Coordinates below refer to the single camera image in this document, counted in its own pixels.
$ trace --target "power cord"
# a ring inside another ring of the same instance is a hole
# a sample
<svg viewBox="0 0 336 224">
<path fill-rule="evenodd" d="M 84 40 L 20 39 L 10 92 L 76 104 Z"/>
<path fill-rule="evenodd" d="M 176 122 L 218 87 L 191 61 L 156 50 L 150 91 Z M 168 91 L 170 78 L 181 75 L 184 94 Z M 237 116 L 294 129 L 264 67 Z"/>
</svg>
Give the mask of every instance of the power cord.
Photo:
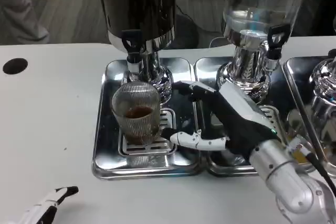
<svg viewBox="0 0 336 224">
<path fill-rule="evenodd" d="M 203 29 L 202 27 L 200 27 L 200 26 L 199 26 L 199 25 L 192 19 L 192 17 L 190 17 L 187 13 L 183 12 L 182 9 L 179 7 L 178 4 L 176 4 L 176 7 L 177 7 L 177 9 L 180 11 L 180 13 L 181 13 L 182 15 L 186 16 L 188 19 L 190 19 L 190 21 L 191 21 L 192 23 L 194 23 L 194 25 L 195 25 L 198 29 L 200 29 L 200 30 L 202 30 L 202 31 L 204 31 L 204 32 L 206 32 L 206 33 L 212 33 L 212 34 L 217 33 L 217 34 L 220 34 L 220 32 L 218 32 L 218 31 L 209 31 L 209 30 Z"/>
<path fill-rule="evenodd" d="M 319 172 L 319 174 L 324 178 L 325 182 L 327 182 L 327 184 L 330 187 L 332 193 L 336 197 L 335 184 L 331 180 L 331 178 L 328 175 L 326 169 L 324 169 L 323 165 L 316 158 L 315 154 L 313 152 L 309 151 L 307 148 L 305 148 L 302 144 L 300 146 L 300 151 L 306 157 L 306 159 L 315 167 L 315 169 Z"/>
<path fill-rule="evenodd" d="M 324 178 L 325 182 L 327 182 L 328 186 L 330 187 L 332 193 L 336 197 L 336 186 L 331 180 L 330 176 L 328 175 L 326 169 L 323 167 L 321 162 L 317 159 L 315 154 L 308 150 L 304 145 L 303 142 L 307 141 L 301 135 L 297 135 L 290 143 L 289 150 L 299 150 L 303 156 L 313 165 L 313 167 L 319 172 L 319 174 Z"/>
<path fill-rule="evenodd" d="M 217 40 L 217 39 L 225 39 L 225 37 L 220 36 L 220 37 L 213 38 L 213 39 L 210 41 L 209 48 L 211 48 L 212 42 L 214 42 L 214 41 Z"/>
</svg>

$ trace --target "stainless steel tray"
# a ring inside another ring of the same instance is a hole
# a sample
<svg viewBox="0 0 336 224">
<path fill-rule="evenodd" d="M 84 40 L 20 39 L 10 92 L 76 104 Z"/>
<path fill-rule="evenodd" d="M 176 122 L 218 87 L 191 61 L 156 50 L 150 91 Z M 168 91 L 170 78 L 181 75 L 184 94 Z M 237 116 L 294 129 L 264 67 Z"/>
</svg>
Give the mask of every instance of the stainless steel tray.
<svg viewBox="0 0 336 224">
<path fill-rule="evenodd" d="M 231 59 L 231 57 L 213 57 L 198 60 L 194 66 L 196 80 L 214 88 L 216 85 L 215 80 L 218 69 L 222 64 L 228 63 Z M 272 113 L 275 127 L 284 136 L 283 141 L 287 141 L 288 133 L 293 131 L 287 124 L 287 116 L 292 109 L 296 108 L 296 105 L 281 68 L 272 73 L 269 94 L 260 105 L 270 105 L 264 107 L 264 111 L 265 109 L 273 107 L 279 111 L 277 112 L 277 110 L 272 109 L 269 110 L 269 113 Z M 211 112 L 201 102 L 197 104 L 197 114 L 199 128 L 202 129 L 203 133 L 205 132 L 207 137 L 215 138 L 224 134 L 222 126 L 214 124 Z M 208 171 L 216 176 L 244 176 L 257 174 L 253 167 L 248 163 L 240 163 L 237 165 L 229 164 L 221 152 L 208 152 L 206 154 L 206 159 Z M 301 162 L 300 165 L 308 172 L 313 170 L 313 167 L 309 163 Z"/>
<path fill-rule="evenodd" d="M 173 75 L 175 82 L 194 80 L 193 68 L 182 58 L 162 58 Z M 97 120 L 95 147 L 92 159 L 92 172 L 100 179 L 130 179 L 158 176 L 185 176 L 197 174 L 201 170 L 199 151 L 170 146 L 158 140 L 151 146 L 127 146 L 119 126 L 110 108 L 110 101 L 127 74 L 125 60 L 116 60 L 108 64 L 103 75 L 99 114 Z M 164 126 L 173 126 L 183 131 L 197 130 L 195 104 L 187 97 L 173 92 L 172 97 L 163 106 L 161 117 L 168 122 Z"/>
<path fill-rule="evenodd" d="M 329 175 L 336 177 L 336 106 L 316 97 L 314 86 L 309 84 L 315 66 L 326 59 L 332 58 L 292 58 L 282 68 L 297 104 L 297 110 L 291 111 L 288 121 L 297 132 L 306 132 L 304 137 L 310 139 L 317 157 Z"/>
</svg>

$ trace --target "white table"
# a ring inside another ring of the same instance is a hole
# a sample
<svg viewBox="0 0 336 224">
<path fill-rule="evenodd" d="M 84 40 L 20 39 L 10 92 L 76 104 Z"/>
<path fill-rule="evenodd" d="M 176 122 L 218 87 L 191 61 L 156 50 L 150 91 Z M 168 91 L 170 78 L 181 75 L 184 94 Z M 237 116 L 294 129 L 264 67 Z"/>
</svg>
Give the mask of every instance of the white table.
<svg viewBox="0 0 336 224">
<path fill-rule="evenodd" d="M 283 58 L 326 55 L 334 37 L 291 38 Z M 233 46 L 163 51 L 161 57 L 230 56 Z M 28 68 L 0 73 L 0 221 L 17 221 L 51 189 L 76 185 L 55 224 L 287 223 L 259 177 L 193 177 L 103 182 L 91 173 L 101 77 L 125 55 L 110 45 L 2 46 L 0 66 L 23 57 Z"/>
</svg>

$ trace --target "ribbed glass cup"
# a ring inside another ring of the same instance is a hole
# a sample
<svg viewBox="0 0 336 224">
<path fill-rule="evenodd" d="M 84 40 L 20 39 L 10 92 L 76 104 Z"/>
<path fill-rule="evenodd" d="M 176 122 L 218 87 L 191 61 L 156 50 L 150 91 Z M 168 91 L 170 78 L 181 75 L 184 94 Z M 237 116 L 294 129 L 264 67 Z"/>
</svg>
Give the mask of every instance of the ribbed glass cup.
<svg viewBox="0 0 336 224">
<path fill-rule="evenodd" d="M 122 85 L 112 97 L 112 112 L 129 144 L 148 145 L 156 138 L 160 125 L 160 95 L 155 87 L 140 81 Z M 126 115 L 134 110 L 148 110 L 140 118 Z"/>
</svg>

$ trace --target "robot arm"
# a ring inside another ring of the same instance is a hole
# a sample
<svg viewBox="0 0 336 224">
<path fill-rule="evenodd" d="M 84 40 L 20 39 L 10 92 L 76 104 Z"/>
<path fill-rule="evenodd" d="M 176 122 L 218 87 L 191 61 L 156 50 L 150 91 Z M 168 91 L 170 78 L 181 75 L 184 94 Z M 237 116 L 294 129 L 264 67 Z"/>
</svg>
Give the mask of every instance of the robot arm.
<svg viewBox="0 0 336 224">
<path fill-rule="evenodd" d="M 239 87 L 226 82 L 216 91 L 199 82 L 179 82 L 173 88 L 205 102 L 223 124 L 228 138 L 203 140 L 201 131 L 189 135 L 173 129 L 164 129 L 164 138 L 198 150 L 227 148 L 233 154 L 242 155 L 276 195 L 277 206 L 290 223 L 336 223 L 330 189 L 298 166 L 285 151 L 268 118 Z M 309 154 L 300 143 L 297 147 L 305 150 L 306 156 Z"/>
<path fill-rule="evenodd" d="M 77 192 L 77 186 L 63 187 L 53 190 L 40 200 L 39 203 L 26 210 L 18 224 L 51 224 L 56 215 L 57 207 L 65 198 L 74 195 Z"/>
</svg>

